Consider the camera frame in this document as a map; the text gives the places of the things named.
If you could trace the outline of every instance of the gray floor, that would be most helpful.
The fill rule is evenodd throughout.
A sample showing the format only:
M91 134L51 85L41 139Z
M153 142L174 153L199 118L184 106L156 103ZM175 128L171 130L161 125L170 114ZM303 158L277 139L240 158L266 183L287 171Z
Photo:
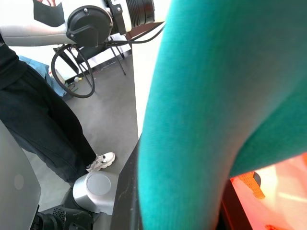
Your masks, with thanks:
M94 74L94 95L87 99L72 98L67 101L79 118L84 135L96 154L115 152L117 159L105 169L113 173L120 173L138 141L132 56L121 63L126 76L118 63L114 63ZM58 178L36 155L26 154L41 185L40 210L60 204L69 185ZM110 218L102 215L97 222L108 225ZM94 229L106 228L101 228L99 224Z

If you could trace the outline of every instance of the teal sleeve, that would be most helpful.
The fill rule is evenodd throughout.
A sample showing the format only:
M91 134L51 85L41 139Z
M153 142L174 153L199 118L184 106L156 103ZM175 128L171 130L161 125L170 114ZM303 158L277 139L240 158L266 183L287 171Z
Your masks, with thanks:
M213 229L224 184L307 147L306 0L173 0L139 157L145 230Z

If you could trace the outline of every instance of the electrical cord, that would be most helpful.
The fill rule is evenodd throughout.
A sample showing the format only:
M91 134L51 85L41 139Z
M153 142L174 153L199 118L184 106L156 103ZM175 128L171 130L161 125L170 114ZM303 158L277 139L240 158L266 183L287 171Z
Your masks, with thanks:
M114 40L111 40L111 41L107 41L107 42L104 42L102 45L105 45L106 47L112 47L112 46L122 46L122 45L126 45L126 44L142 44L142 43L146 43L146 42L150 42L152 40L154 40L156 37L158 37L158 35L164 30L164 27L165 25L154 35L152 36L151 38L147 39L147 40L143 40L143 41L136 41L137 39L143 37L144 35L150 33L151 31L153 31L154 29L158 28L161 24L158 24L156 26L154 26L153 28L151 28L150 30L136 36L135 38L129 40L129 41L114 41ZM91 82L93 84L90 83L90 81L88 80L86 74L84 73L84 71L82 70L81 66L84 68L84 70L86 71L86 68L82 65L82 64L79 64L76 60L76 57L73 55L72 51L71 51L71 48L74 47L77 52L80 54L80 57L82 58L82 60L85 62L87 68L88 68L88 72L89 72L89 75L91 77ZM85 77L87 83L92 87L92 90L89 94L87 95L79 95L75 92L72 92L70 89L68 89L58 78L57 76L57 73L55 71L55 62L58 58L58 56L63 53L65 50L68 50L70 52L70 54L72 55L72 57L74 58L74 60L76 61L79 69L81 70L82 72L82 75ZM64 45L62 46L56 53L55 55L53 56L52 58L52 61L51 61L51 72L52 72L52 75L54 76L54 79L56 80L56 82L63 88L63 90L65 90L67 93L69 93L70 95L74 96L74 97L78 97L78 98L88 98L90 96L93 95L93 93L95 92L95 81L94 81L94 76L93 76L93 72L92 72L92 69L90 67L90 64L88 63L88 61L86 60L86 58L84 57L83 53L81 52L81 50L76 46L76 45Z
M91 82L93 83L92 85L90 84L88 78L86 77L85 73L83 72L82 68L79 66L83 76L86 77L87 79L87 82L89 83L89 85L92 87L92 90L89 94L87 95L80 95L80 94L77 94L75 92L72 92L71 90L69 90L61 81L60 79L58 78L57 76L57 73L56 73L56 70L55 70L55 63L56 63L56 60L58 58L58 56L63 53L65 50L68 50L69 52L71 52L71 48L74 47L77 52L80 54L80 57L83 59L83 61L85 62L87 68L88 68L88 72L89 72L89 75L91 77ZM90 64L88 63L88 61L86 60L86 58L84 57L83 53L80 51L80 49L76 46L76 45L64 45L62 46L56 53L55 55L53 56L52 58L52 61L51 61L51 72L52 72L52 75L54 77L54 79L56 80L56 82L63 88L63 90L65 90L67 93L69 93L70 95L74 96L74 97L78 97L78 98L88 98L90 96L93 95L93 93L95 92L95 81L94 81L94 76L93 76L93 72L92 72L92 69L91 69L91 66Z
M148 34L152 30L156 29L158 26L160 26L160 25L153 27L152 29L146 31L145 33L143 33L143 34L141 34L141 35L139 35L139 36L137 36L134 39L131 39L129 41L114 41L114 40L108 41L108 42L106 42L106 46L111 47L111 46L122 46L122 45L126 45L126 44L142 44L142 43L150 42L150 41L154 40L156 37L158 37L158 35L164 30L165 25L151 38L149 38L147 40L143 40L143 41L135 41L135 40L143 37L146 34Z

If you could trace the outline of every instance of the black pants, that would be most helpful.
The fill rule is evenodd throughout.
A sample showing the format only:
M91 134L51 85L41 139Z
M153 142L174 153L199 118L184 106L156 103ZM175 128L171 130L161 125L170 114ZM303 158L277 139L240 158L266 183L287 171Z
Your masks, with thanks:
M76 115L31 67L0 90L0 120L23 149L66 182L85 175L96 158Z

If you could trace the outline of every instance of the shoe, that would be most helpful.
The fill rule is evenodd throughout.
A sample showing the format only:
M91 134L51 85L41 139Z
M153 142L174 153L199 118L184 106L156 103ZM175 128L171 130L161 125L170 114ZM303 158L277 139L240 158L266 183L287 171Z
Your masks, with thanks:
M96 159L86 167L86 170L90 173L91 171L98 171L100 169L105 169L110 166L115 161L115 154L113 152L108 152L101 156L96 156Z

